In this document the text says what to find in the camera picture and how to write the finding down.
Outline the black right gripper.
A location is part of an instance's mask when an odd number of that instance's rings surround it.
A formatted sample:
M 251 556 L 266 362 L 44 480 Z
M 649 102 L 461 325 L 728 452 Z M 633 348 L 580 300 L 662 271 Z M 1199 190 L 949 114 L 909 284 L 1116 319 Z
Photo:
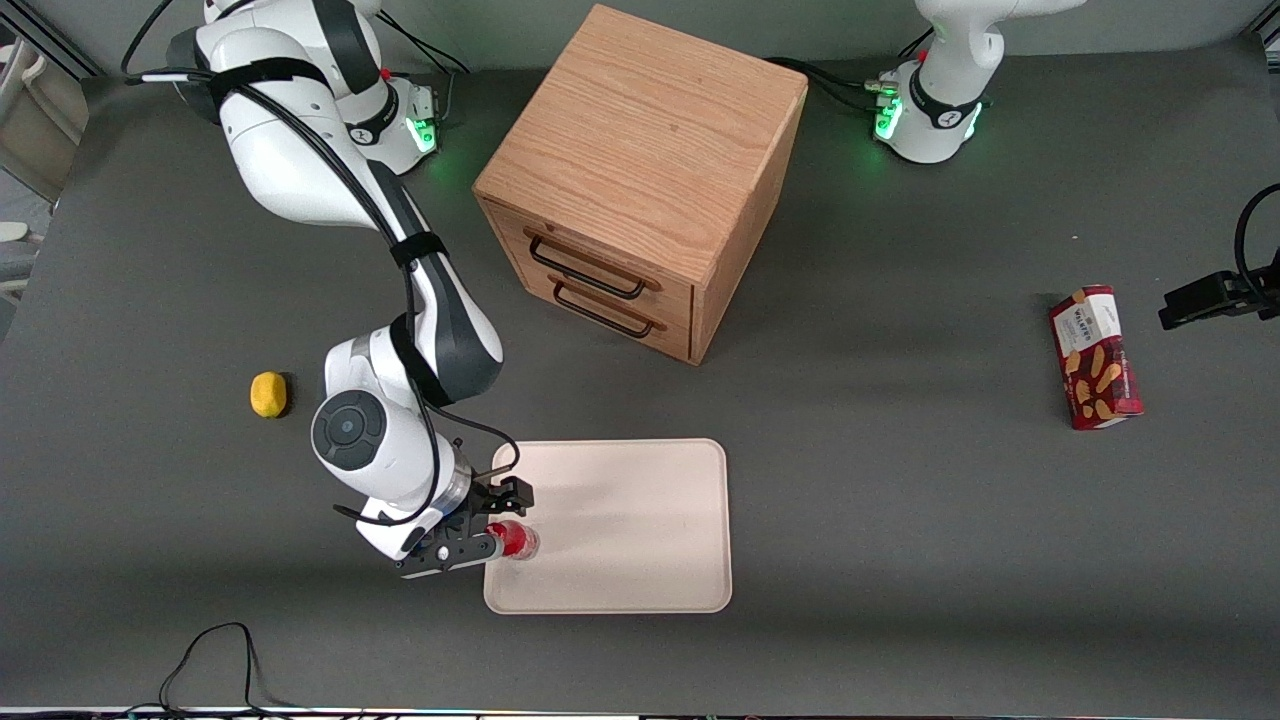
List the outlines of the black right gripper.
M 453 478 L 436 488 L 412 521 L 381 527 L 357 521 L 357 532 L 389 557 L 404 579 L 471 568 L 500 559 L 506 543 L 486 530 L 490 516 L 525 518 L 535 505 L 532 487 L 518 477 L 494 484 Z

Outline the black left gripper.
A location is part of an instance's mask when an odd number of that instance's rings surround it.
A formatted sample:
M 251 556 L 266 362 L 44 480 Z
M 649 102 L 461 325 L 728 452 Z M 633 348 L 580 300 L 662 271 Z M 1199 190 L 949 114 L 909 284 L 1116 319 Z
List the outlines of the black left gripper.
M 1235 272 L 1215 272 L 1167 292 L 1158 311 L 1161 327 L 1174 331 L 1193 322 L 1244 315 L 1247 293 L 1249 313 L 1263 322 L 1277 319 L 1279 263 L 1257 268 L 1242 263 L 1240 277 Z

